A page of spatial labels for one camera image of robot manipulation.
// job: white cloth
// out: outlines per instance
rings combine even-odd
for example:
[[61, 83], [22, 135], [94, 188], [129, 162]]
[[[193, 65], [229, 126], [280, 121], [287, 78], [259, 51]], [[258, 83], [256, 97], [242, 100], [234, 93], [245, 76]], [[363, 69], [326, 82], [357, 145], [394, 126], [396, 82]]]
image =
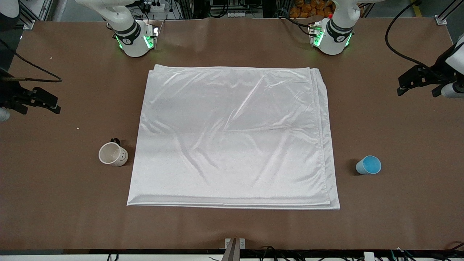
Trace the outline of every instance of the white cloth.
[[319, 70], [156, 65], [127, 205], [340, 209]]

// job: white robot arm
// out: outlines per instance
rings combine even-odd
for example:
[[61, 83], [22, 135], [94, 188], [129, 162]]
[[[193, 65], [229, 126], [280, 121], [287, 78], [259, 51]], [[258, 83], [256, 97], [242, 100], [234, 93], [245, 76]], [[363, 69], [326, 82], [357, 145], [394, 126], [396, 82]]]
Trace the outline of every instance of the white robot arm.
[[157, 28], [135, 20], [126, 5], [135, 0], [76, 0], [99, 13], [111, 26], [119, 47], [130, 57], [140, 57], [155, 46]]
[[0, 31], [12, 29], [19, 20], [19, 0], [0, 0]]
[[336, 55], [348, 46], [353, 27], [361, 15], [358, 2], [377, 3], [384, 0], [334, 0], [336, 9], [332, 18], [324, 18], [310, 27], [311, 44], [323, 53]]
[[458, 42], [442, 53], [434, 65], [415, 65], [399, 78], [399, 96], [410, 89], [427, 85], [438, 85], [432, 95], [447, 98], [464, 98], [464, 34]]

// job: power strip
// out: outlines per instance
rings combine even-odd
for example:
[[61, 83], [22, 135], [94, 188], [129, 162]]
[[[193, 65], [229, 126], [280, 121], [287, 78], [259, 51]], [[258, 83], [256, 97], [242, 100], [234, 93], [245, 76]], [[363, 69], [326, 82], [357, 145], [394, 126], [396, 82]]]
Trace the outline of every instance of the power strip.
[[165, 4], [161, 4], [159, 7], [158, 6], [152, 6], [151, 9], [150, 9], [150, 12], [164, 13], [165, 7], [166, 7]]
[[232, 13], [227, 13], [228, 18], [235, 18], [235, 17], [245, 17], [246, 13], [245, 12], [232, 12]]

